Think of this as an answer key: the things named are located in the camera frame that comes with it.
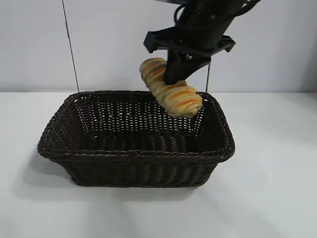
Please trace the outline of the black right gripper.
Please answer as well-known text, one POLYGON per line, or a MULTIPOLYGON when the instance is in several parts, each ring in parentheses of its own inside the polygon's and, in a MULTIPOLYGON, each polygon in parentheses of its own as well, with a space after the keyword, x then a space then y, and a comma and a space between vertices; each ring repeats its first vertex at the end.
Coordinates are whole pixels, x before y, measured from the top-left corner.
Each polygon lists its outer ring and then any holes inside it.
POLYGON ((166 85, 188 79, 207 66, 219 49, 224 32, 236 17, 234 0, 168 0, 177 4, 174 26, 149 31, 144 46, 149 53, 167 50, 166 85), (184 60, 188 60, 184 77, 184 60))

